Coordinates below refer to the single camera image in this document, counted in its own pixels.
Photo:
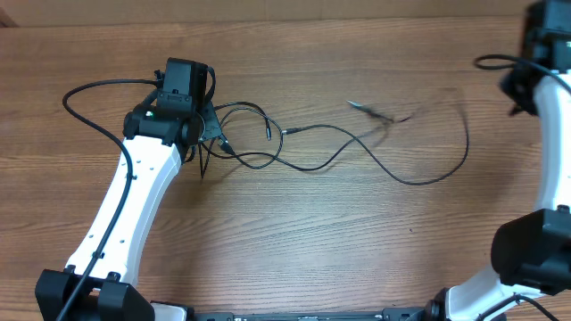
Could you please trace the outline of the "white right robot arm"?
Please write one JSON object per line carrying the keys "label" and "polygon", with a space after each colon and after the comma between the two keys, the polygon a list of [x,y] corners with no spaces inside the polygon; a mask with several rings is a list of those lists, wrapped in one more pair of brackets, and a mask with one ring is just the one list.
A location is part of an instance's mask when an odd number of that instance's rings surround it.
{"label": "white right robot arm", "polygon": [[507,70],[501,91],[539,118],[542,174],[533,212],[496,231],[491,263],[465,283],[442,289],[413,320],[503,320],[527,302],[539,303],[570,287],[570,3],[538,1],[525,11],[517,56],[487,54],[480,70]]}

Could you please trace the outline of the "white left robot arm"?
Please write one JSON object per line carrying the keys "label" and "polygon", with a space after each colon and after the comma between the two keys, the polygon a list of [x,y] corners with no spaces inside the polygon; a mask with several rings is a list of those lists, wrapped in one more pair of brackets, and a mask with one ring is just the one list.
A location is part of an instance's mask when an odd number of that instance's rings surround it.
{"label": "white left robot arm", "polygon": [[124,119],[111,185],[64,270],[44,270],[35,296],[45,320],[190,320],[188,306],[149,301],[137,290],[145,241],[186,155],[222,135],[212,67],[168,59],[153,91]]}

